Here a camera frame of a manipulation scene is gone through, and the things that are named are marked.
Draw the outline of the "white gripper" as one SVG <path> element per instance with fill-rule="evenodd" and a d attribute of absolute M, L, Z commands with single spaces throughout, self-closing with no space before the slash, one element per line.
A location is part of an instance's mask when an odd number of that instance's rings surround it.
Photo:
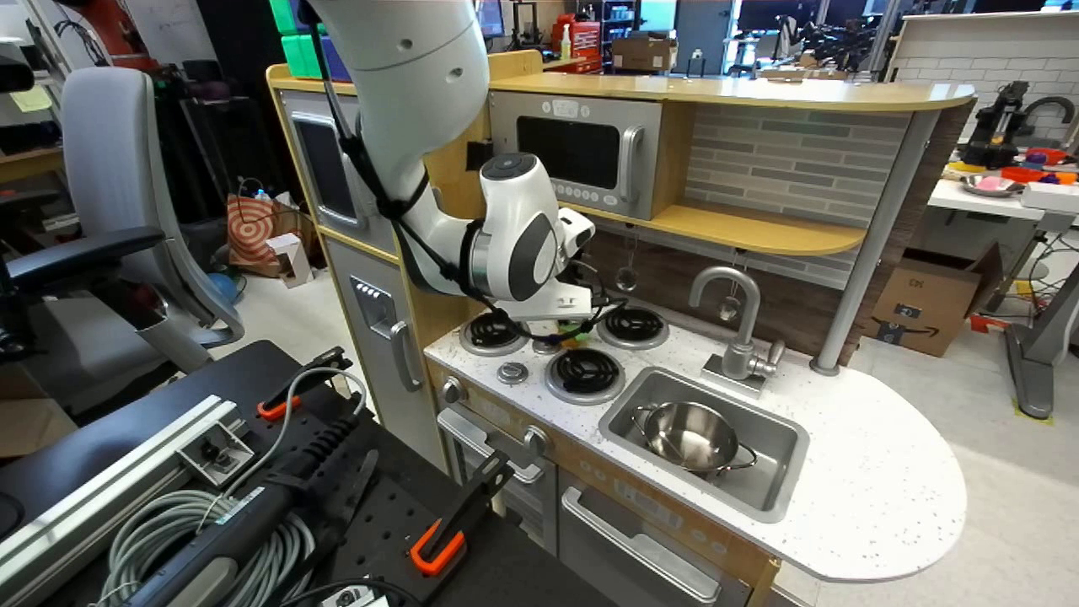
<path fill-rule="evenodd" d="M 553 320 L 587 320 L 594 313 L 594 288 L 576 282 L 517 282 L 510 288 L 510 318 L 537 332 Z"/>

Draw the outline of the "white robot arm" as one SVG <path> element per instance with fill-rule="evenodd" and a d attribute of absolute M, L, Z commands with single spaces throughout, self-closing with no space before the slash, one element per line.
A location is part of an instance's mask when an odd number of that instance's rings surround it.
<path fill-rule="evenodd" d="M 447 211 L 429 156 L 486 106 L 489 58 L 473 0 L 311 0 L 336 47 L 357 112 L 339 146 L 394 227 L 408 277 L 517 323 L 594 320 L 594 288 L 564 268 L 595 227 L 555 203 L 538 156 L 482 163 L 482 214 Z"/>

